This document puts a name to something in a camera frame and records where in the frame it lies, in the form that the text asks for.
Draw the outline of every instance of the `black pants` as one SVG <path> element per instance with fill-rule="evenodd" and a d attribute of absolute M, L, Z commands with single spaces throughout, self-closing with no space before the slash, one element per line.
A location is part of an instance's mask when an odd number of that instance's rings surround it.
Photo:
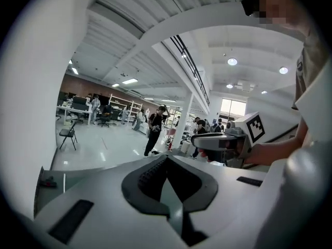
<path fill-rule="evenodd" d="M 149 136 L 149 141 L 146 144 L 145 147 L 145 152 L 144 155 L 148 156 L 149 152 L 153 149 L 153 147 L 155 146 L 158 137 L 159 137 L 160 132 L 152 132 L 150 131 L 150 136 Z"/>
<path fill-rule="evenodd" d="M 195 149 L 195 152 L 192 154 L 192 156 L 195 158 L 195 157 L 197 157 L 198 153 L 199 153 L 199 152 L 198 152 L 198 148 L 196 148 L 196 149 Z"/>

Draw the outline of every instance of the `window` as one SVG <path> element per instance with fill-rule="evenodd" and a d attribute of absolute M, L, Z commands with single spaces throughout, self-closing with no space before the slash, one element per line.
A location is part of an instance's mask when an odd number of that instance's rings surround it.
<path fill-rule="evenodd" d="M 234 100 L 223 99 L 222 107 L 220 109 L 220 116 L 228 122 L 229 120 L 236 120 L 245 115 L 245 102 L 238 102 Z"/>

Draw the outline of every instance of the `table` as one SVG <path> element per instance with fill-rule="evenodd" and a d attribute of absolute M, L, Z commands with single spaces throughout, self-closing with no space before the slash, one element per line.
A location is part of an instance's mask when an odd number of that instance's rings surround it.
<path fill-rule="evenodd" d="M 57 106 L 57 109 L 64 110 L 63 124 L 65 124 L 65 122 L 66 122 L 67 111 L 69 111 L 69 112 L 75 112 L 75 113 L 81 113 L 81 114 L 89 114 L 88 125 L 90 125 L 91 114 L 92 114 L 92 111 L 90 111 L 90 110 L 89 111 L 88 110 L 78 110 L 78 109 L 69 108 L 69 107 L 65 107 L 65 106 Z"/>

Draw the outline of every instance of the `black rectangular slot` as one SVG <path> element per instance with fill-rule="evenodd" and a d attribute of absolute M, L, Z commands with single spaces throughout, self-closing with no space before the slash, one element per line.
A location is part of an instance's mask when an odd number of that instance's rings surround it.
<path fill-rule="evenodd" d="M 58 241 L 67 244 L 92 207 L 92 202 L 78 200 L 48 233 Z"/>
<path fill-rule="evenodd" d="M 263 182 L 261 180 L 251 179 L 251 178 L 247 178 L 247 177 L 243 177 L 243 176 L 240 176 L 239 178 L 237 178 L 237 181 L 240 181 L 240 182 L 243 182 L 246 184 L 250 184 L 250 185 L 254 185 L 254 186 L 258 186 L 258 187 Z"/>

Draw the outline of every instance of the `brown wall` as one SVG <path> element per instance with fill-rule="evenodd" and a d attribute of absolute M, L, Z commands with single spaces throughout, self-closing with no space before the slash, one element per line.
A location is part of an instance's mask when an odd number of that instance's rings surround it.
<path fill-rule="evenodd" d="M 154 112 L 158 106 L 148 103 L 144 100 L 141 100 L 139 98 L 130 96 L 126 93 L 123 93 L 121 91 L 108 88 L 106 86 L 102 86 L 78 77 L 70 76 L 65 74 L 62 80 L 60 91 L 63 92 L 71 92 L 76 94 L 77 96 L 86 97 L 89 93 L 91 94 L 99 94 L 102 96 L 109 97 L 110 94 L 113 96 L 116 96 L 118 98 L 122 98 L 128 101 L 134 101 L 135 103 L 143 104 L 142 108 L 144 110 L 150 109 L 150 112 Z"/>

